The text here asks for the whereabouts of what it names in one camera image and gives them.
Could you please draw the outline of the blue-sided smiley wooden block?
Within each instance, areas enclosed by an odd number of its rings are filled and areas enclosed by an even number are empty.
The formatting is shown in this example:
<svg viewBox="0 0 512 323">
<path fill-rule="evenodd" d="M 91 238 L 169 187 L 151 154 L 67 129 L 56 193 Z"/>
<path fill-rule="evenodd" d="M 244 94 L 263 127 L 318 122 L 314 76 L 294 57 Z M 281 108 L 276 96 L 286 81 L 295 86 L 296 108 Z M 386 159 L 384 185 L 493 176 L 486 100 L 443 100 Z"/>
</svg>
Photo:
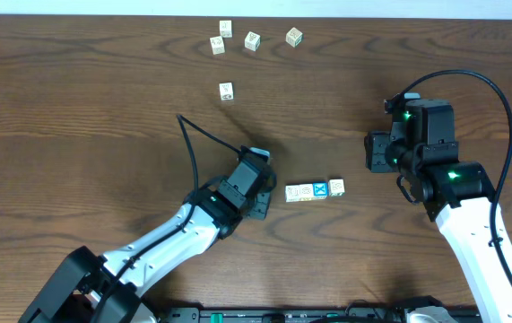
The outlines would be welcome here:
<svg viewBox="0 0 512 323">
<path fill-rule="evenodd" d="M 300 201 L 299 185 L 287 185 L 285 187 L 285 201 L 287 203 Z"/>
</svg>

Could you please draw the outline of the yellow-sided wooden block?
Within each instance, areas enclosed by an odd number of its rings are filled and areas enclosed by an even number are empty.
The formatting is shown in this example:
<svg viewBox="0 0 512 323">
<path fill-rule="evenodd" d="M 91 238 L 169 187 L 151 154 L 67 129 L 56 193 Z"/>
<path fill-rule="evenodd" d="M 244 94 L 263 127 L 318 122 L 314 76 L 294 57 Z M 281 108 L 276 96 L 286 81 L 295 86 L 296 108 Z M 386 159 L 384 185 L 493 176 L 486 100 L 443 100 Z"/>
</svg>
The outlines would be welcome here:
<svg viewBox="0 0 512 323">
<path fill-rule="evenodd" d="M 299 200 L 300 201 L 311 201 L 315 199 L 314 187 L 312 184 L 300 184 L 299 185 Z"/>
</svg>

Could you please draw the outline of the blue X wooden block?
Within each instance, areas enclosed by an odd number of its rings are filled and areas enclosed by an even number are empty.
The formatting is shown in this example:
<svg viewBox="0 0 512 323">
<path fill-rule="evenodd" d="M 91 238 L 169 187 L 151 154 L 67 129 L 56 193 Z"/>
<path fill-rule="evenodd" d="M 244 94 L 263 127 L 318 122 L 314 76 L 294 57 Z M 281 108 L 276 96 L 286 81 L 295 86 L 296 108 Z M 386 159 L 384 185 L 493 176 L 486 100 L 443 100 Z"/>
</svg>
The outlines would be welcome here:
<svg viewBox="0 0 512 323">
<path fill-rule="evenodd" d="M 317 182 L 312 184 L 313 198 L 315 200 L 326 199 L 329 196 L 329 188 L 326 182 Z"/>
</svg>

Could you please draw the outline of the wooden block mid table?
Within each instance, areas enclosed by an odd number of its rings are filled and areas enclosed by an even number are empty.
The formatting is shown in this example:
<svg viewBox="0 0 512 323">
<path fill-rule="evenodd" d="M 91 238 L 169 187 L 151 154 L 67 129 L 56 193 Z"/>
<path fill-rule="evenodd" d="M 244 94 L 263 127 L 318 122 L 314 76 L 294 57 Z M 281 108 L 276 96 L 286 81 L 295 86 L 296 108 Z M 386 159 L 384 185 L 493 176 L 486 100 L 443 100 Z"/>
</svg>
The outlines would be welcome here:
<svg viewBox="0 0 512 323">
<path fill-rule="evenodd" d="M 345 193 L 343 179 L 330 179 L 328 181 L 329 196 L 342 196 Z"/>
</svg>

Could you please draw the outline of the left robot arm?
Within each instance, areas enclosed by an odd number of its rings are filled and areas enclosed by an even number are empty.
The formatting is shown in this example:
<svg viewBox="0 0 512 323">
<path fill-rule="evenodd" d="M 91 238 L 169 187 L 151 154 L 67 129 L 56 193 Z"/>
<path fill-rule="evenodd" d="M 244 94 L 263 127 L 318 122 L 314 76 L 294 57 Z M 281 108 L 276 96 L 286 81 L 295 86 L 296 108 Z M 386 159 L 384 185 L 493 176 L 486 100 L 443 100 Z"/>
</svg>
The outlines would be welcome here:
<svg viewBox="0 0 512 323">
<path fill-rule="evenodd" d="M 263 220 L 276 175 L 268 151 L 242 147 L 230 176 L 211 179 L 186 197 L 163 225 L 100 256 L 82 246 L 50 276 L 20 320 L 154 322 L 142 297 L 169 272 L 228 238 L 246 217 Z"/>
</svg>

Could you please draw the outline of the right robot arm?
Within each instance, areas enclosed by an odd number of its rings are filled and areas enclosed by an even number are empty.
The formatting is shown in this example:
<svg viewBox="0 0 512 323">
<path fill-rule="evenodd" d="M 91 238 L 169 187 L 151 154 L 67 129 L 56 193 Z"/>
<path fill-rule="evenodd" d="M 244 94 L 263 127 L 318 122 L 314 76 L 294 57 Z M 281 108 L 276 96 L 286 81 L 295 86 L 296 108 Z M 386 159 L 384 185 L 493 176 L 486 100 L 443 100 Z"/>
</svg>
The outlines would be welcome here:
<svg viewBox="0 0 512 323">
<path fill-rule="evenodd" d="M 512 322 L 512 243 L 485 169 L 459 159 L 452 106 L 408 93 L 385 111 L 392 126 L 368 132 L 367 168 L 409 184 L 401 192 L 425 207 L 454 251 L 482 320 Z"/>
</svg>

